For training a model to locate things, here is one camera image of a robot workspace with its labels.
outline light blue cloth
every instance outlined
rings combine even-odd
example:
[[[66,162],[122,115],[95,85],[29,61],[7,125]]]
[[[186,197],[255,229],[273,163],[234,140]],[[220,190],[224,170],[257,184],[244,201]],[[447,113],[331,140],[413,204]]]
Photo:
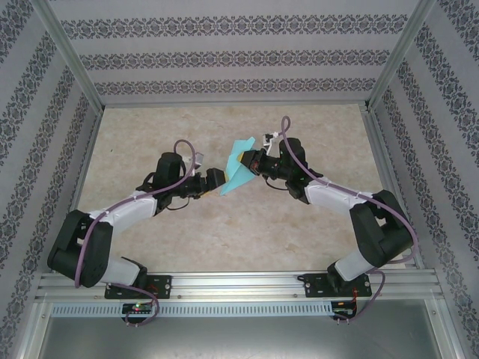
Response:
[[[253,148],[253,145],[254,137],[234,142],[233,149],[228,157],[228,163],[226,164],[226,175],[229,180],[223,185],[220,193],[221,196],[255,178],[255,175],[238,161],[238,156],[245,151],[249,151]]]

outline floor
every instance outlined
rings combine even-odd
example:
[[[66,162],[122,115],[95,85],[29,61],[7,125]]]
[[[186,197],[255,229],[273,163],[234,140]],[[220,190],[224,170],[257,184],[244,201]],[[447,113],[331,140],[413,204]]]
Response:
[[[301,140],[316,172],[350,188],[382,189],[357,105],[112,108],[103,115],[79,208],[101,209],[130,195],[178,138],[205,155],[204,171],[224,169],[235,139],[254,136],[259,148],[262,134],[280,131],[285,114],[289,136]],[[326,269],[356,248],[349,218],[300,203],[258,177],[137,224],[114,239],[112,254],[149,271],[289,271]]]

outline white cable clip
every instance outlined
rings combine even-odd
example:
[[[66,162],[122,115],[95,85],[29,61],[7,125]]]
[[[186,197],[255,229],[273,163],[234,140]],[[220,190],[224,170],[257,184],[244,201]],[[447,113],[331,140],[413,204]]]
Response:
[[[277,132],[272,132],[272,133],[266,133],[263,135],[263,147],[266,148],[266,154],[269,156],[269,152],[271,151],[272,148],[272,142],[275,138],[279,137],[279,133]]]

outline black wire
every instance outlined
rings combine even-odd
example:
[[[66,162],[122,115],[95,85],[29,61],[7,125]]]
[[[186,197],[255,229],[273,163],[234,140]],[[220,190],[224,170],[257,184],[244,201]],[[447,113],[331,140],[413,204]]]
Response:
[[[169,208],[169,207],[166,207],[166,209],[167,209],[168,211],[177,211],[178,209],[183,209],[183,208],[185,208],[185,207],[188,206],[188,205],[189,205],[189,197],[188,197],[188,202],[186,202],[186,204],[185,204],[184,206],[181,206],[181,207],[178,207],[178,208]]]
[[[287,188],[278,188],[278,187],[275,187],[273,185],[270,185],[267,178],[265,178],[264,181],[266,182],[268,187],[271,187],[272,189],[277,189],[278,191],[287,191],[288,190]]]

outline patterned wallpaper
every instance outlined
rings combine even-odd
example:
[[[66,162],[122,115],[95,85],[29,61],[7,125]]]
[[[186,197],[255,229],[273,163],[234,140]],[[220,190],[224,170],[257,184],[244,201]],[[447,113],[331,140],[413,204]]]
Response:
[[[438,1],[376,108],[467,358],[479,358],[478,20],[473,1]]]
[[[367,99],[417,0],[51,1],[107,105]]]
[[[97,117],[31,4],[0,5],[0,358],[46,270]]]

